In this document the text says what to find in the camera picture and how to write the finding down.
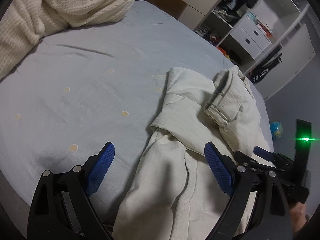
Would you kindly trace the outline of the person's right hand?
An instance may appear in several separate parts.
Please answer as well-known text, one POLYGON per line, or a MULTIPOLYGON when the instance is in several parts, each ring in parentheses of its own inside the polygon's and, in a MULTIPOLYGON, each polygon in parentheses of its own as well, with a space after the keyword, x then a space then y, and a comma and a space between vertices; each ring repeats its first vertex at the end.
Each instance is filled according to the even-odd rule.
POLYGON ((308 225, 310 216, 306 213, 306 204, 298 202, 290 208, 291 228, 295 239, 308 225))

